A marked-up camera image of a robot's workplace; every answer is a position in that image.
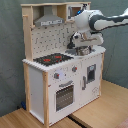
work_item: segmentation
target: oven window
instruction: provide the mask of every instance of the oven window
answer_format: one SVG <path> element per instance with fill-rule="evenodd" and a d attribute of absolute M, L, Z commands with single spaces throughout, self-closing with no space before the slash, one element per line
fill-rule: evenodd
<path fill-rule="evenodd" d="M 73 103 L 73 85 L 56 92 L 56 111 Z"/>

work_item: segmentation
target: stovetop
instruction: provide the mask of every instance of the stovetop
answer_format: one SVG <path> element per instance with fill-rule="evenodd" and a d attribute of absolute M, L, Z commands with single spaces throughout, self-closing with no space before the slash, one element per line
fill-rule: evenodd
<path fill-rule="evenodd" d="M 70 59 L 74 59 L 73 57 L 61 54 L 61 53 L 54 53 L 51 55 L 43 56 L 40 58 L 34 59 L 34 62 L 40 63 L 45 66 L 51 66 L 57 63 L 61 63 Z"/>

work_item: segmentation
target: gray wall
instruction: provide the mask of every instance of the gray wall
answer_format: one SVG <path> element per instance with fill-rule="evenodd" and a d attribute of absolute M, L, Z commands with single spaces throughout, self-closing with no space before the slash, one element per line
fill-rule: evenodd
<path fill-rule="evenodd" d="M 127 0 L 91 2 L 91 9 L 99 9 L 106 16 L 122 14 L 128 7 Z M 14 111 L 21 101 L 25 101 L 22 65 L 25 54 L 20 4 L 27 3 L 42 3 L 42 0 L 0 0 L 0 116 Z M 103 46 L 107 49 L 103 78 L 128 88 L 128 26 L 107 29 L 103 34 Z"/>

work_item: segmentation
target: oven handle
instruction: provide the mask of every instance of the oven handle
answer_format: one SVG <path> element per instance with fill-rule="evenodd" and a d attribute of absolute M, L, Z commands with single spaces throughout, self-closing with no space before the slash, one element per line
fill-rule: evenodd
<path fill-rule="evenodd" d="M 83 76 L 83 81 L 84 81 L 84 87 L 82 87 L 82 90 L 85 90 L 86 88 L 86 77 L 85 76 Z"/>
<path fill-rule="evenodd" d="M 61 85 L 59 85 L 59 87 L 66 87 L 66 86 L 70 85 L 72 82 L 73 82 L 73 81 L 70 80 L 70 81 L 69 81 L 68 83 L 66 83 L 66 84 L 61 84 Z"/>

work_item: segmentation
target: red burner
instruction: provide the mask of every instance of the red burner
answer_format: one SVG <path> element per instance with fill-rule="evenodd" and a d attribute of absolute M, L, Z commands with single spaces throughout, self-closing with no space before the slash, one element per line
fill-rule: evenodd
<path fill-rule="evenodd" d="M 62 58 L 62 56 L 55 56 L 55 58 Z"/>
<path fill-rule="evenodd" d="M 51 61 L 51 59 L 44 59 L 44 61 L 45 61 L 45 62 L 49 62 L 49 61 Z"/>

